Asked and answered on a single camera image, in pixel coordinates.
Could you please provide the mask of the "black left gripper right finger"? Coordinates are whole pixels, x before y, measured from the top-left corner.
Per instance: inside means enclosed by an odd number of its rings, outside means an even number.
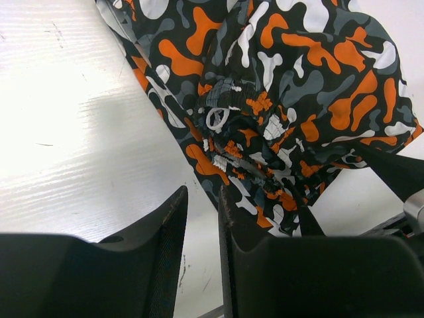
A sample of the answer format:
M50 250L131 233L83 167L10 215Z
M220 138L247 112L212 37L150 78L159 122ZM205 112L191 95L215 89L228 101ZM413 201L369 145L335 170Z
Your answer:
M225 317L422 317L423 262L387 236L275 237L219 192Z

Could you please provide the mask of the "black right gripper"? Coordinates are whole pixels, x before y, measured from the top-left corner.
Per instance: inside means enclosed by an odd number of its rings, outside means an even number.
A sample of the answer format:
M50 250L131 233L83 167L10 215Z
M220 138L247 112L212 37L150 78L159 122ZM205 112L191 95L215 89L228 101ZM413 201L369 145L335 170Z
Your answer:
M403 239L423 234L423 159L385 152L355 142L352 147L372 171L403 202L403 212L380 223L363 236L395 236ZM325 237L321 226L294 184L282 179L283 210L298 217L298 228L306 237Z

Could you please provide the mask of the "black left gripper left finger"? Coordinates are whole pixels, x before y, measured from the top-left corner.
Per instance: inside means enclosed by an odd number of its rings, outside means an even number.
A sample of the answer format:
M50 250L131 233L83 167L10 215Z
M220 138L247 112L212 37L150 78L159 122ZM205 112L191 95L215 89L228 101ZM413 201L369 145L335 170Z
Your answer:
M1 235L2 317L171 317L186 232L188 190L126 228L87 242Z

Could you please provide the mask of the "orange camouflage shorts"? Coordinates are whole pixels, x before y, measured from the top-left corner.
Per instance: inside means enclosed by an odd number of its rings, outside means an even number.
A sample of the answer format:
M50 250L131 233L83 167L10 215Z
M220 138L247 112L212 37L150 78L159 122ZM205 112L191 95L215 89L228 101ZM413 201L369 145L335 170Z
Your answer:
M352 145L398 154L423 133L383 26L353 1L98 1L137 80L213 204L221 184L255 223L301 234Z

